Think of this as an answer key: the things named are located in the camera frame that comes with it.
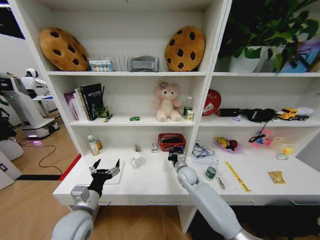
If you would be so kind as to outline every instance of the red disc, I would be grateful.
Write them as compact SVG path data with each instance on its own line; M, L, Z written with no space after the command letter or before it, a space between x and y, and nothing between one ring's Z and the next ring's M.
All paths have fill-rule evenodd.
M202 116L208 116L218 110L221 104L221 95L216 90L209 89L206 96Z

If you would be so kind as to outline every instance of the toy truck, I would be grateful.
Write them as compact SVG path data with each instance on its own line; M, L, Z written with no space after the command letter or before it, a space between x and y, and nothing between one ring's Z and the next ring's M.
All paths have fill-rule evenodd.
M283 108L281 110L283 114L279 115L278 117L283 120L298 120L298 121L305 121L307 120L311 114L314 113L314 110L309 107L298 107L298 108Z

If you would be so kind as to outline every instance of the snack package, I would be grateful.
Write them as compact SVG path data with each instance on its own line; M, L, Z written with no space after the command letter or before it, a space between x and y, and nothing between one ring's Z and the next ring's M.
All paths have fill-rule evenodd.
M273 183L275 184L285 184L285 180L282 177L282 171L268 171Z

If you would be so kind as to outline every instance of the red floor strip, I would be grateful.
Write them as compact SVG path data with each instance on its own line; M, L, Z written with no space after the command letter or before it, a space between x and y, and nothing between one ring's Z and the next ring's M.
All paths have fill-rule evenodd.
M65 179L65 177L70 173L71 169L74 168L74 166L76 165L76 163L79 161L80 158L81 158L81 154L79 153L78 156L76 156L73 162L70 164L70 166L68 166L68 168L61 175L61 177L59 178L60 181Z

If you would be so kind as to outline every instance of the measuring tape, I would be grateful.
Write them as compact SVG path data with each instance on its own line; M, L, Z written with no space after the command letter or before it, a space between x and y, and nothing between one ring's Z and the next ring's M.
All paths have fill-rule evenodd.
M245 185L245 183L241 180L241 178L238 176L238 174L236 173L236 171L232 168L232 166L230 165L229 162L225 161L224 162L225 165L230 169L230 171L232 172L233 176L235 177L235 179L237 179L237 181L240 183L241 187L243 188L244 191L246 192L251 192L251 190Z

